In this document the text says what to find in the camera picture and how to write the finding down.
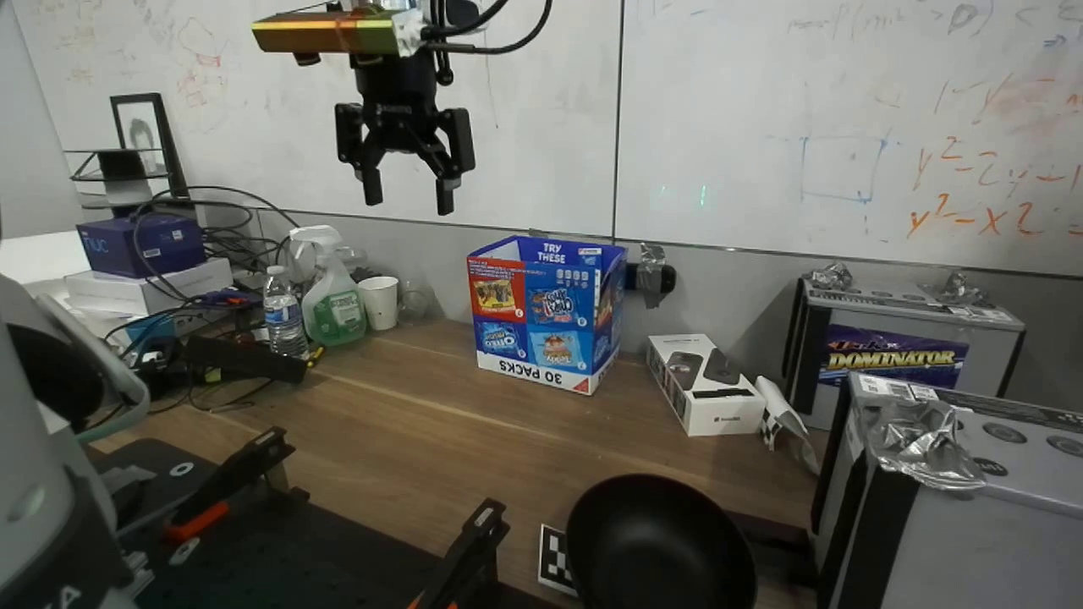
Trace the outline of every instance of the cable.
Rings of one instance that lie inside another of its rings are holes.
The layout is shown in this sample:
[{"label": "cable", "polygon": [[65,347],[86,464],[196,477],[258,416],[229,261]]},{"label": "cable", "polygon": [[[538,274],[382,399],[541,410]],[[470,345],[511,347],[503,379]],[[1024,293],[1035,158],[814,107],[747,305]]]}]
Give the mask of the cable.
[{"label": "cable", "polygon": [[442,41],[442,37],[464,37],[477,27],[485,27],[487,21],[493,21],[501,9],[503,9],[506,0],[493,0],[473,23],[464,23],[464,27],[438,27],[430,37],[434,41]]},{"label": "cable", "polygon": [[122,326],[108,329],[108,330],[101,336],[101,343],[110,345],[110,338],[114,338],[119,330],[125,330],[125,329],[133,329],[133,326],[139,326],[139,322],[151,322],[151,319],[169,314],[169,312],[178,312],[178,308],[167,308],[167,312],[157,312],[157,314],[147,314],[147,319],[122,322]]},{"label": "cable", "polygon": [[143,223],[143,215],[147,215],[147,211],[148,211],[151,202],[147,202],[147,205],[139,205],[136,212],[133,212],[133,250],[136,250],[136,261],[151,274],[151,277],[147,277],[147,284],[151,287],[151,290],[158,290],[158,293],[167,293],[167,297],[175,297],[175,300],[191,300],[162,272],[157,272],[148,261],[147,261],[147,252],[143,252],[143,243],[139,243],[139,223]]},{"label": "cable", "polygon": [[242,272],[265,272],[279,257],[279,240],[246,233],[206,233],[206,252],[226,257]]},{"label": "cable", "polygon": [[284,252],[286,243],[292,243],[292,237],[280,237],[280,240],[273,243],[273,264],[280,264],[280,252]]},{"label": "cable", "polygon": [[527,31],[524,37],[517,37],[515,44],[503,44],[503,47],[473,47],[473,44],[442,44],[442,41],[434,41],[426,47],[451,49],[451,54],[511,54],[511,49],[521,49],[524,44],[532,44],[544,31],[549,12],[553,12],[553,0],[544,0],[533,31]]},{"label": "cable", "polygon": [[242,231],[246,223],[253,223],[258,221],[258,211],[253,205],[242,205],[242,202],[235,202],[235,199],[185,199],[191,205],[216,205],[216,211],[239,211],[242,212],[242,221],[238,221],[238,223],[226,223],[226,226],[210,226],[210,231]]},{"label": "cable", "polygon": [[139,329],[139,336],[125,345],[122,360],[133,354],[136,347],[143,353],[143,343],[148,343],[151,330],[162,329],[162,322],[172,319],[175,312],[184,312],[184,308],[172,308],[169,314],[148,319],[148,322]]},{"label": "cable", "polygon": [[268,211],[273,211],[280,221],[286,221],[292,226],[297,226],[297,221],[286,212],[286,211],[280,211],[280,205],[273,205],[268,196],[258,196],[258,194],[249,194],[249,190],[238,190],[238,187],[213,187],[213,182],[206,182],[206,187],[191,187],[191,194],[196,194],[196,190],[216,190],[216,194],[235,194],[235,196],[246,196],[246,199],[258,199],[258,202],[265,202]]},{"label": "cable", "polygon": [[[430,0],[430,12],[434,12],[434,31],[442,31],[445,27],[445,4],[442,0]],[[451,56],[445,49],[434,49],[434,78],[438,84],[451,84],[452,80],[452,70],[451,70]]]}]

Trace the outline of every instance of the wooden tabletop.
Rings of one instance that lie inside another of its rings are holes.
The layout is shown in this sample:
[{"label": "wooden tabletop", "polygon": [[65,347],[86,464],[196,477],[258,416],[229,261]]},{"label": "wooden tabletop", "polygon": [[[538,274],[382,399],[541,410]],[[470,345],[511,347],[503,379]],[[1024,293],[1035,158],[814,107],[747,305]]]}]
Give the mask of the wooden tabletop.
[{"label": "wooden tabletop", "polygon": [[[470,329],[451,322],[330,353],[306,387],[268,387],[229,410],[169,410],[104,451],[157,437],[224,461],[268,427],[286,431],[297,447],[286,475],[313,503],[434,555],[485,497],[503,500],[501,578],[553,603],[533,581],[538,524],[561,528],[605,477],[662,475],[793,537],[814,486],[759,437],[687,438],[640,360],[616,360],[587,399],[480,371]],[[759,605],[809,605],[809,596],[768,585]]]}]

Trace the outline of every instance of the printed label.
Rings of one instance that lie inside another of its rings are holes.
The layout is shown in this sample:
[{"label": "printed label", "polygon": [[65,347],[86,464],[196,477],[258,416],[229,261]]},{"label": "printed label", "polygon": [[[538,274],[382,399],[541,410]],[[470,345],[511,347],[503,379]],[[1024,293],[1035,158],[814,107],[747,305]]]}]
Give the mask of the printed label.
[{"label": "printed label", "polygon": [[558,243],[541,243],[538,261],[568,264],[568,257],[564,257],[564,250]]},{"label": "printed label", "polygon": [[487,329],[487,330],[480,336],[480,347],[487,347],[487,353],[515,353],[517,345],[515,345],[515,336],[511,336],[511,330],[503,330],[503,329]]},{"label": "printed label", "polygon": [[497,266],[497,264],[485,264],[485,261],[470,261],[470,274],[487,277],[487,279],[511,279],[515,277],[511,266]]},{"label": "printed label", "polygon": [[602,257],[605,250],[602,247],[577,247],[577,257],[581,257],[581,264],[600,264],[600,257]]},{"label": "printed label", "polygon": [[556,371],[556,367],[538,367],[538,366],[506,362],[506,360],[501,360],[501,371],[515,376],[515,379],[544,382],[544,387],[561,387],[564,382],[561,371]]},{"label": "printed label", "polygon": [[265,300],[265,326],[280,329],[292,326],[301,314],[295,297],[268,297]]},{"label": "printed label", "polygon": [[354,326],[362,319],[362,305],[354,297],[330,300],[335,326]]},{"label": "printed label", "polygon": [[964,360],[967,345],[961,343],[829,326],[819,382],[840,387],[846,371],[870,371],[928,387],[954,387]]}]

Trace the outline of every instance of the robotic arm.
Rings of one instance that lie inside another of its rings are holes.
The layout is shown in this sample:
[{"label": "robotic arm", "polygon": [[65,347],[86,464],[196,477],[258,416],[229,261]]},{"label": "robotic arm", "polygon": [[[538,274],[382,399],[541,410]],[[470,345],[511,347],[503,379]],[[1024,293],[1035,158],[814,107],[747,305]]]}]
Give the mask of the robotic arm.
[{"label": "robotic arm", "polygon": [[532,34],[503,47],[451,44],[451,37],[485,27],[503,9],[493,0],[485,12],[470,0],[416,8],[416,0],[324,4],[324,9],[292,9],[253,23],[268,54],[295,54],[313,63],[323,54],[347,54],[362,104],[335,104],[337,158],[354,169],[367,202],[382,202],[379,162],[387,153],[414,153],[438,176],[438,212],[452,212],[452,190],[473,169],[473,136],[466,107],[438,107],[438,84],[451,84],[451,54],[511,54],[533,41],[553,0]]}]

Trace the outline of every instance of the black cable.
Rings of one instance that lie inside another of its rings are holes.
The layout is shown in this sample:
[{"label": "black cable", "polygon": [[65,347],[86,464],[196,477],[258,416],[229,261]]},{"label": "black cable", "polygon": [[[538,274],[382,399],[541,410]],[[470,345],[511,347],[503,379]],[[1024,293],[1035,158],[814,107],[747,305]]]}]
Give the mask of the black cable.
[{"label": "black cable", "polygon": [[114,418],[114,416],[122,416],[122,414],[130,414],[125,401],[110,407],[101,418],[87,422],[86,432],[104,427],[108,418]]},{"label": "black cable", "polygon": [[[292,226],[301,226],[286,211],[280,211],[279,202],[272,202],[268,196],[258,196],[258,194],[249,194],[249,190],[216,187],[216,182],[191,187],[191,194],[196,194],[196,190],[203,190],[203,194],[235,194],[235,196],[253,199],[253,202],[273,211],[273,212],[279,212],[280,221],[286,221]],[[175,199],[175,202],[178,202],[178,205],[239,205],[239,202],[206,199],[206,196],[200,196],[200,199]]]},{"label": "black cable", "polygon": [[434,9],[438,27],[442,31],[442,23],[445,23],[445,8],[442,8],[442,0],[430,0],[430,9]]},{"label": "black cable", "polygon": [[473,23],[464,23],[464,27],[434,27],[430,37],[434,41],[442,41],[442,37],[464,37],[477,27],[485,27],[487,21],[493,21],[501,9],[503,9],[506,0],[493,0]]},{"label": "black cable", "polygon": [[172,319],[172,314],[178,314],[178,312],[185,312],[185,308],[162,308],[162,312],[151,312],[151,314],[147,314],[147,319],[122,322],[122,326],[108,329],[108,330],[101,336],[101,343],[110,347],[110,338],[114,338],[119,330],[125,330],[125,329],[133,329],[133,326],[147,326],[147,329],[139,329],[139,336],[130,338],[130,345],[125,345],[125,353],[122,353],[122,354],[130,354],[133,345],[147,343],[147,338],[151,336],[151,329],[158,329],[167,319]]},{"label": "black cable", "polygon": [[280,240],[273,243],[273,264],[280,264],[280,252],[284,252],[286,243],[292,243],[292,237],[280,237]]},{"label": "black cable", "polygon": [[235,202],[235,199],[185,199],[191,205],[216,205],[216,211],[239,211],[242,212],[242,221],[238,221],[238,223],[226,223],[226,226],[210,226],[210,231],[242,231],[242,226],[249,226],[253,221],[258,221],[258,211],[253,205],[242,205],[242,202]]},{"label": "black cable", "polygon": [[224,252],[235,266],[265,272],[279,261],[280,240],[249,237],[242,231],[213,226],[206,231],[206,252]]},{"label": "black cable", "polygon": [[133,212],[133,250],[136,250],[136,261],[143,264],[143,272],[148,272],[151,277],[147,277],[147,284],[151,287],[151,290],[158,290],[158,293],[167,293],[167,297],[175,297],[175,300],[191,300],[162,272],[157,272],[148,261],[147,261],[147,252],[143,252],[143,243],[139,243],[139,223],[143,223],[143,215],[147,215],[147,211],[148,211],[151,202],[147,202],[147,205],[139,205],[136,212]]},{"label": "black cable", "polygon": [[515,44],[503,44],[503,47],[442,44],[442,41],[434,41],[426,47],[451,49],[451,54],[511,54],[511,49],[521,49],[524,44],[532,44],[544,31],[549,12],[553,12],[553,0],[544,0],[538,23],[524,37],[517,37]]},{"label": "black cable", "polygon": [[206,182],[206,187],[191,187],[191,194],[196,194],[196,190],[216,190],[216,194],[235,194],[235,196],[246,196],[246,199],[258,199],[258,202],[265,202],[268,211],[273,211],[280,221],[286,221],[292,226],[301,226],[286,211],[280,211],[280,205],[273,205],[268,196],[258,196],[258,194],[249,194],[249,190],[238,190],[238,187],[213,187],[213,182]]}]

